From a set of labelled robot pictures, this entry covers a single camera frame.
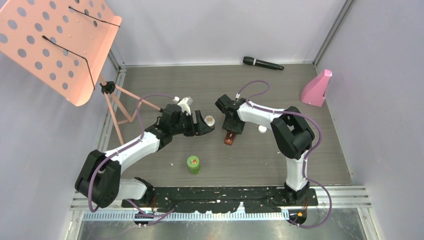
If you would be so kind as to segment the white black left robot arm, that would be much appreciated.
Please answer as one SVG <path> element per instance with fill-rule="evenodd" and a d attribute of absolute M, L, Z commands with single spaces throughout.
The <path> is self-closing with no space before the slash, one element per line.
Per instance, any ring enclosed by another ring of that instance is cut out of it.
<path fill-rule="evenodd" d="M 212 132 L 215 119 L 203 117 L 199 110 L 189 114 L 180 104 L 168 104 L 156 122 L 140 136 L 112 150 L 91 151 L 76 179 L 75 190 L 88 198 L 89 208 L 106 208 L 114 201 L 135 200 L 141 207 L 153 202 L 151 186 L 139 177 L 122 178 L 122 173 L 141 160 L 168 145 L 173 136 L 202 136 Z"/>

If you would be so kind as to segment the pink wedge object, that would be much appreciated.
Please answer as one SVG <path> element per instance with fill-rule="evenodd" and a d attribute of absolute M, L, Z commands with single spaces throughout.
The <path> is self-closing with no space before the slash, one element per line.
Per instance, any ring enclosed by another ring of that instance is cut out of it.
<path fill-rule="evenodd" d="M 302 90 L 300 101 L 304 104 L 322 107 L 326 100 L 326 93 L 332 71 L 325 69 L 312 79 Z"/>

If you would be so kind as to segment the white bottle cap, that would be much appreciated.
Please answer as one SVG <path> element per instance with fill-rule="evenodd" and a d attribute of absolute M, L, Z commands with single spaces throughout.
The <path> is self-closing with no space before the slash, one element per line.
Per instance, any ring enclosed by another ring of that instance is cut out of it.
<path fill-rule="evenodd" d="M 263 134 L 267 132 L 267 128 L 265 126 L 259 125 L 258 131 Z"/>

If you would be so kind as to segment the black microphone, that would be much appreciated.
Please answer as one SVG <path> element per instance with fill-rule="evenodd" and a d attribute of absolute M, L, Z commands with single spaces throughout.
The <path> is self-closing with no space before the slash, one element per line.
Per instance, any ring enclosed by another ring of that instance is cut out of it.
<path fill-rule="evenodd" d="M 283 71 L 285 69 L 285 67 L 282 65 L 268 62 L 268 61 L 259 60 L 257 58 L 250 57 L 250 56 L 244 56 L 242 62 L 245 65 L 256 66 L 256 67 L 266 68 L 270 70 Z"/>

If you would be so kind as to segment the pink music stand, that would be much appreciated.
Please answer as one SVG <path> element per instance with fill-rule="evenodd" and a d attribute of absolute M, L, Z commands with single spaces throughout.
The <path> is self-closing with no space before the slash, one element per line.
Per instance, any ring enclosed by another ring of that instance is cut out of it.
<path fill-rule="evenodd" d="M 7 0 L 0 8 L 0 52 L 76 107 L 103 91 L 118 139 L 118 107 L 131 123 L 102 69 L 122 18 L 104 0 Z"/>

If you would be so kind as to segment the white capped pill bottle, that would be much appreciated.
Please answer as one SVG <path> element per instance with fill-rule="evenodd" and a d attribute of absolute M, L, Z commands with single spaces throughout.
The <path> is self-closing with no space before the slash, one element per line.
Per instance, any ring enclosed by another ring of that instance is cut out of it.
<path fill-rule="evenodd" d="M 214 129 L 215 128 L 215 119 L 213 116 L 208 115 L 204 118 L 205 123 L 211 128 Z"/>

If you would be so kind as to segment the green black pill bottle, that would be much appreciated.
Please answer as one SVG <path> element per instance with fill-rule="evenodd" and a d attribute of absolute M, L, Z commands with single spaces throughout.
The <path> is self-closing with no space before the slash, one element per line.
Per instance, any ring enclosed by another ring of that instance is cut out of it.
<path fill-rule="evenodd" d="M 188 169 L 192 174 L 194 175 L 199 174 L 201 170 L 201 163 L 200 163 L 199 157 L 192 155 L 187 158 L 186 162 L 187 162 Z"/>

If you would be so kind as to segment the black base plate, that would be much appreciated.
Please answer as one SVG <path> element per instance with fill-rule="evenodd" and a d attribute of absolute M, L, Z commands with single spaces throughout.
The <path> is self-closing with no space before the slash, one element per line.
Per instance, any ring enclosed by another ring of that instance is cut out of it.
<path fill-rule="evenodd" d="M 282 207 L 315 207 L 316 191 L 308 189 L 295 199 L 283 187 L 226 186 L 226 187 L 150 187 L 140 200 L 123 200 L 122 207 L 156 209 L 160 212 L 225 214 L 244 209 L 246 213 L 277 213 Z"/>

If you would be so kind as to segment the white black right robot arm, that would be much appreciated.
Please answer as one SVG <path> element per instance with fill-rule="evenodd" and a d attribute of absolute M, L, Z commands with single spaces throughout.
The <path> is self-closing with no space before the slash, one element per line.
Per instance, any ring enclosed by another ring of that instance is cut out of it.
<path fill-rule="evenodd" d="M 305 161 L 315 139 L 313 130 L 299 110 L 294 106 L 288 109 L 265 107 L 244 98 L 233 100 L 226 94 L 218 98 L 215 106 L 225 115 L 222 129 L 227 132 L 226 145 L 233 144 L 235 136 L 243 132 L 246 123 L 272 131 L 277 147 L 286 159 L 283 198 L 291 205 L 299 205 L 310 187 Z"/>

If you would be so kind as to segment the brown translucent pill container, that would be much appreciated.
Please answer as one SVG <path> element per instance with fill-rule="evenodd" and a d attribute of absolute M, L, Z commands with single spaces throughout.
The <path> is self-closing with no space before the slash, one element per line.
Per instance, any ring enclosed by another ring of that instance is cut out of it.
<path fill-rule="evenodd" d="M 236 136 L 237 136 L 236 132 L 228 130 L 224 138 L 224 144 L 228 146 L 232 146 Z"/>

